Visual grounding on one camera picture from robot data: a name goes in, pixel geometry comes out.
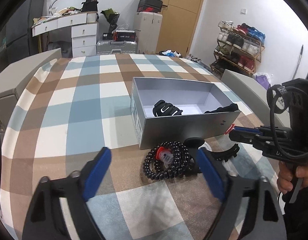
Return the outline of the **person's right hand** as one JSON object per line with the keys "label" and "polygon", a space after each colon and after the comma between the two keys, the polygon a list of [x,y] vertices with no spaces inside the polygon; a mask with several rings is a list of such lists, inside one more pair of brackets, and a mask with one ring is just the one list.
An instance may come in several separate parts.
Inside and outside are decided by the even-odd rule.
{"label": "person's right hand", "polygon": [[299,166],[295,173],[293,173],[286,165],[286,163],[279,162],[279,174],[277,179],[277,186],[281,193],[286,194],[293,189],[292,179],[294,177],[302,178],[302,188],[308,187],[308,165]]}

